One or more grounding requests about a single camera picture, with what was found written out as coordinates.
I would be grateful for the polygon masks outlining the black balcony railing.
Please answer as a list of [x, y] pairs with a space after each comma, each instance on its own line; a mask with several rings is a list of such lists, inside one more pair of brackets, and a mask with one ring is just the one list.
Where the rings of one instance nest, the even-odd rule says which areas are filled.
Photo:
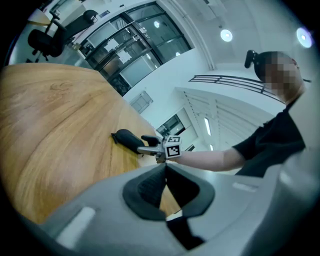
[[255, 79], [231, 76], [231, 75], [194, 75], [189, 82], [199, 82], [199, 83], [208, 83], [208, 84], [217, 84], [231, 86], [235, 88], [241, 88], [255, 93], [259, 93], [266, 97], [269, 97], [273, 100], [283, 103], [280, 99], [277, 98], [271, 91], [265, 88], [265, 85]]

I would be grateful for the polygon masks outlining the grey folded table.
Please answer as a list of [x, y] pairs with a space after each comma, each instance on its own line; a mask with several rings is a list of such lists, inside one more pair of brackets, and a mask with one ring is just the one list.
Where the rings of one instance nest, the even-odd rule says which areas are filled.
[[136, 96], [131, 102], [130, 105], [141, 114], [146, 108], [150, 106], [154, 101], [150, 95], [144, 90], [138, 96]]

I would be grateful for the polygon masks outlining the white paper notice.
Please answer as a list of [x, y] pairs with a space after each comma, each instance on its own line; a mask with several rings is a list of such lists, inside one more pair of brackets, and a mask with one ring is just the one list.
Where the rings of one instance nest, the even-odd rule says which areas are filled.
[[114, 49], [116, 49], [117, 47], [119, 46], [119, 43], [114, 39], [110, 39], [107, 44], [104, 46], [104, 49], [107, 51], [107, 52], [110, 52]]
[[126, 62], [128, 62], [132, 58], [132, 56], [128, 52], [126, 52], [125, 50], [118, 51], [117, 55], [118, 55], [119, 60], [123, 64], [125, 64]]

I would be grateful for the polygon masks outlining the white wall pipes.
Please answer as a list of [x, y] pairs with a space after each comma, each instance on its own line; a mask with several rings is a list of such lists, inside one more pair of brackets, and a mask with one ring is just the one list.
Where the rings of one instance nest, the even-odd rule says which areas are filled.
[[208, 70], [215, 70], [215, 63], [203, 36], [192, 21], [192, 18], [187, 14], [177, 0], [156, 0], [156, 3], [168, 13], [169, 17], [183, 32], [189, 44], [199, 51]]

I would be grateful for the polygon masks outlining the person's black shirt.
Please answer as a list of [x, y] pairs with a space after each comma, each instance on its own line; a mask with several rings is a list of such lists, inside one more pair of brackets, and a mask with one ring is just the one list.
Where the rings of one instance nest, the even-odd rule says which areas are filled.
[[245, 160], [236, 173], [240, 176], [264, 177], [270, 166], [282, 164], [289, 156], [305, 148], [303, 138], [289, 115], [290, 103], [251, 136], [234, 145]]

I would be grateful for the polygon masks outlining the person's right forearm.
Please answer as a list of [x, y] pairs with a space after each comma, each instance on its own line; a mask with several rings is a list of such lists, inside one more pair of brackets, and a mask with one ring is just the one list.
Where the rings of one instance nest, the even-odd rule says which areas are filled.
[[223, 151], [183, 151], [181, 156], [171, 161], [212, 172], [232, 171], [243, 167], [245, 163], [244, 157], [233, 147]]

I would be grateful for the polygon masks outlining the black oval case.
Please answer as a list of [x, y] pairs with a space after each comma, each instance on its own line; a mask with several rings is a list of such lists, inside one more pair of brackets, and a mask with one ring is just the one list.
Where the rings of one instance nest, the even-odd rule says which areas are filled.
[[111, 137], [115, 144], [121, 144], [138, 155], [140, 154], [138, 148], [145, 146], [140, 138], [127, 129], [119, 129], [117, 132], [111, 133]]

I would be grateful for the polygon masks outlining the round wooden table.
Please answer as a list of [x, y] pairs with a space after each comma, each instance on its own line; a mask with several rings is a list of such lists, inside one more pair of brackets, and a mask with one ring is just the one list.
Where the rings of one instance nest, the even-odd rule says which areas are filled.
[[51, 23], [47, 15], [38, 8], [29, 16], [27, 22], [37, 26], [48, 26]]

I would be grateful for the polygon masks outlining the dark glass window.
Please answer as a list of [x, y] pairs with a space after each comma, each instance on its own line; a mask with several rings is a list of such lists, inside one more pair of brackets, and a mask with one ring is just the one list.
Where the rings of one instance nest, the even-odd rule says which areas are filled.
[[168, 135], [178, 136], [185, 130], [185, 126], [182, 124], [178, 115], [175, 114], [163, 123], [156, 131], [163, 137], [166, 137]]

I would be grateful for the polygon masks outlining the round ceiling light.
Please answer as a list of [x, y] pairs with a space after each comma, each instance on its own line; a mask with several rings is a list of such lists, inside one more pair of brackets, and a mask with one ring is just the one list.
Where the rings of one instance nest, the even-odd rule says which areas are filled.
[[311, 33], [303, 27], [299, 27], [296, 30], [296, 37], [297, 37], [299, 43], [304, 48], [308, 49], [313, 45], [313, 39], [312, 39]]
[[233, 35], [228, 29], [221, 30], [220, 37], [225, 42], [231, 42], [233, 39]]

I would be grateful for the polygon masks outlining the black framed glass entrance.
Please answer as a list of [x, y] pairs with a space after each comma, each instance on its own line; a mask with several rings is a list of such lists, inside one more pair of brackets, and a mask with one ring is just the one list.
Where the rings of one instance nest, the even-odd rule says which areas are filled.
[[[110, 39], [119, 46], [107, 52], [104, 46]], [[150, 73], [191, 48], [167, 12], [153, 1], [101, 24], [81, 43], [80, 51], [88, 64], [124, 96]], [[132, 56], [126, 63], [117, 55], [121, 50]]]

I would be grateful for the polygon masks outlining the black high-back office chair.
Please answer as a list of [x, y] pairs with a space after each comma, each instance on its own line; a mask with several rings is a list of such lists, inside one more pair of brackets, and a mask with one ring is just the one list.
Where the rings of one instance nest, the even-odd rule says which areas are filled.
[[39, 52], [46, 61], [48, 60], [48, 56], [56, 58], [61, 55], [65, 45], [69, 44], [75, 38], [76, 34], [92, 26], [98, 15], [94, 10], [86, 10], [74, 21], [63, 26], [59, 23], [60, 18], [54, 12], [50, 11], [49, 13], [52, 15], [50, 24], [55, 24], [57, 26], [54, 35], [48, 35], [48, 28], [45, 31], [34, 29], [30, 32], [27, 39], [29, 46], [34, 49], [32, 54], [35, 55]]

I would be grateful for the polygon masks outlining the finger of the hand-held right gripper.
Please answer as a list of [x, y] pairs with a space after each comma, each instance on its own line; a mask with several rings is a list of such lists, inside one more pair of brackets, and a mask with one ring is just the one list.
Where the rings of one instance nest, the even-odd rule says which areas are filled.
[[141, 139], [146, 141], [149, 147], [156, 147], [161, 143], [161, 138], [159, 138], [158, 136], [142, 135]]
[[163, 147], [158, 146], [140, 146], [137, 148], [137, 151], [142, 155], [157, 155], [163, 153]]

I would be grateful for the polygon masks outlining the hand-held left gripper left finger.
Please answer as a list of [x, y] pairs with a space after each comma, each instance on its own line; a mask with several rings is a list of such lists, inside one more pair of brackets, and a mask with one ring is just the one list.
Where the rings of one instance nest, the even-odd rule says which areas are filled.
[[80, 256], [182, 256], [165, 221], [137, 216], [123, 199], [125, 184], [154, 166], [103, 179], [58, 207], [40, 228]]

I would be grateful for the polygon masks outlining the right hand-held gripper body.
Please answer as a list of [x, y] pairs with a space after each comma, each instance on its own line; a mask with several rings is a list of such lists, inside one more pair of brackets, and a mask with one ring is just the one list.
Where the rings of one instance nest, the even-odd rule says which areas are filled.
[[164, 163], [166, 160], [181, 156], [182, 139], [179, 135], [168, 135], [162, 139], [159, 152], [156, 153], [155, 159], [158, 164]]

